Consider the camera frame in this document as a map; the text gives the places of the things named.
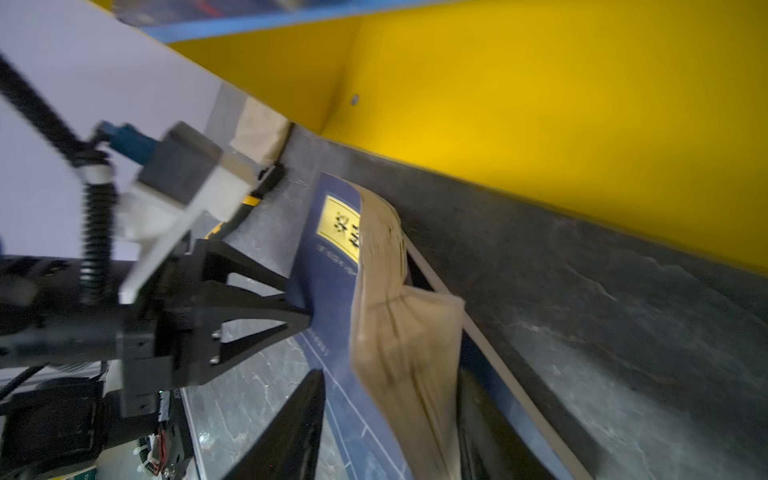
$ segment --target yellow label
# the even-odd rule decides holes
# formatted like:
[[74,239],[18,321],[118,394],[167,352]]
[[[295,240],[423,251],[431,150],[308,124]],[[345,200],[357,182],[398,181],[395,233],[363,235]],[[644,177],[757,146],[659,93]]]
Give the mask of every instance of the yellow label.
[[360,214],[341,200],[326,196],[317,234],[333,243],[357,263],[360,251]]

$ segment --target blue book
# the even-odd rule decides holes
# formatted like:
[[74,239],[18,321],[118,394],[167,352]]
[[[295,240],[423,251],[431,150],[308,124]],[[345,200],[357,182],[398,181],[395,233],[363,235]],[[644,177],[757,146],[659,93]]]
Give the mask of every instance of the blue book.
[[[309,329],[295,338],[310,368],[325,374],[325,415],[349,478],[411,478],[398,442],[349,363],[360,204],[354,186],[328,174],[321,176],[286,299],[312,314]],[[409,241],[406,247],[413,285],[449,293]],[[590,478],[466,315],[463,326],[461,368],[485,389],[528,449],[558,480]]]

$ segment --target metal bolt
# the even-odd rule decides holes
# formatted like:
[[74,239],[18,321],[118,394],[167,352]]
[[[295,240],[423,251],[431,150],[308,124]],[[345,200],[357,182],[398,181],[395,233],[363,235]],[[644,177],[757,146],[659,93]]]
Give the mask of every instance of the metal bolt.
[[176,475],[176,465],[171,463],[169,466],[163,468],[163,476],[165,478],[172,478],[174,475]]

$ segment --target gray tabletop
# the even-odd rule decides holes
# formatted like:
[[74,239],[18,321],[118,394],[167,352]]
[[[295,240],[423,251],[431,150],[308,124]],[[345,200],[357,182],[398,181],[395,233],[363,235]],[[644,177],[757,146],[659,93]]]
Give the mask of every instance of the gray tabletop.
[[[222,91],[207,132],[214,140],[229,141],[242,101]],[[282,159],[286,179],[230,236],[234,247],[287,275],[320,172],[363,185],[397,209],[595,478],[768,478],[766,278],[298,127]],[[253,324],[225,334],[263,328]],[[203,480],[221,478],[306,371],[289,339],[187,389]],[[317,478],[345,477],[325,428]]]

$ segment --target yellow and black tool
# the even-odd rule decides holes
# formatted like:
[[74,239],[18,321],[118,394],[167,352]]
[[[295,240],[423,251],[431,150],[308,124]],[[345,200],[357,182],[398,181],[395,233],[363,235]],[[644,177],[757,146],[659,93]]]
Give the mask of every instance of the yellow and black tool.
[[259,186],[243,198],[243,203],[232,218],[228,222],[220,222],[216,225],[205,236],[205,240],[223,240],[227,235],[234,232],[248,217],[250,211],[261,202],[266,192],[272,190],[277,182],[285,176],[285,173],[285,167],[279,163],[262,170],[259,174]]

